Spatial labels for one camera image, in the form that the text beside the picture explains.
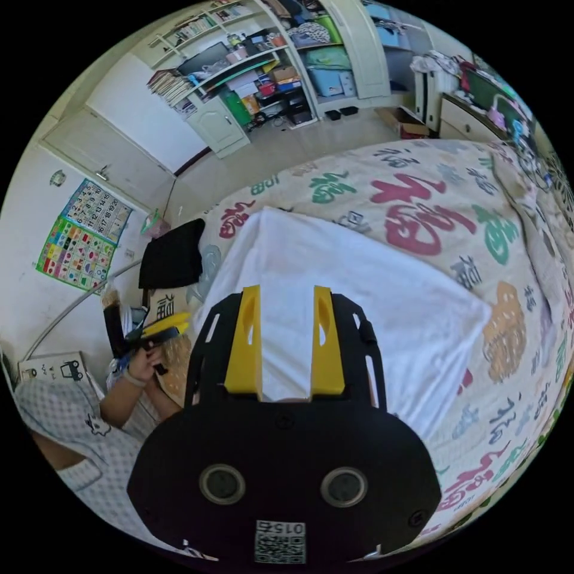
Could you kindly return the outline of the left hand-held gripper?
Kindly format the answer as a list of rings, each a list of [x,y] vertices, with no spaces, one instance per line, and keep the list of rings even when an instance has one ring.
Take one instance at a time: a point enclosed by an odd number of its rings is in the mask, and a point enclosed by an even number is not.
[[[190,313],[175,313],[158,319],[144,329],[133,331],[130,333],[133,337],[127,337],[127,350],[134,354],[140,349],[149,351],[160,347],[162,344],[184,334],[188,329],[190,318]]]

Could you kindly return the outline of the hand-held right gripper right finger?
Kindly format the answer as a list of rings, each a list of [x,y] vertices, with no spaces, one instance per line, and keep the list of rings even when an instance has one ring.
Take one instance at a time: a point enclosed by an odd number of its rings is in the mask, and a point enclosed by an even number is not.
[[[345,388],[337,322],[329,288],[315,286],[310,397],[339,397]]]

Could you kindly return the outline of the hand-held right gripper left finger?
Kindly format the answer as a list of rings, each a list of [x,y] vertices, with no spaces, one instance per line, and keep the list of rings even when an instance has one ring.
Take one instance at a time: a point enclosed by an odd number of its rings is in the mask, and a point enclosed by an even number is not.
[[[260,286],[243,289],[224,387],[236,396],[263,400]]]

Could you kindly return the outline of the person's left hand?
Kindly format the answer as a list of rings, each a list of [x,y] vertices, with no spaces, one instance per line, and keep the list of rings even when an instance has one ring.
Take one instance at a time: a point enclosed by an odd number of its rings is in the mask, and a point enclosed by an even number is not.
[[[161,346],[140,348],[134,352],[124,370],[124,378],[138,388],[144,389],[154,379],[156,368],[163,361]]]

